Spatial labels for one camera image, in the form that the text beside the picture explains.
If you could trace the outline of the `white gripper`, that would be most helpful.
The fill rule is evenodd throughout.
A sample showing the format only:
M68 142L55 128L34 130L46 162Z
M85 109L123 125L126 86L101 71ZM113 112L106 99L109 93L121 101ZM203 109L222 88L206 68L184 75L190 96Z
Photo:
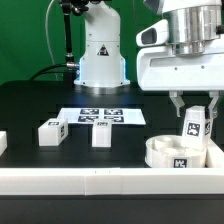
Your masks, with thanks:
M169 97L181 116L182 91L210 91L208 118L218 115L224 90L224 47L207 46L199 55L175 56L171 47L144 48L137 55L137 81L144 91L170 91Z

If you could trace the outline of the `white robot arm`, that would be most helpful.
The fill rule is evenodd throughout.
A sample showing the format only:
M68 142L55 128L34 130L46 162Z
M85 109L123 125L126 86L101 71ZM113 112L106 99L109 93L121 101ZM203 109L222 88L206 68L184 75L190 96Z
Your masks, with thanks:
M221 0L143 0L162 19L139 32L137 81L144 91L167 91L177 109L185 91L207 91L207 113L217 116L224 93L224 26ZM96 89L124 81L120 18L105 3L92 1L86 13L86 50L77 82Z

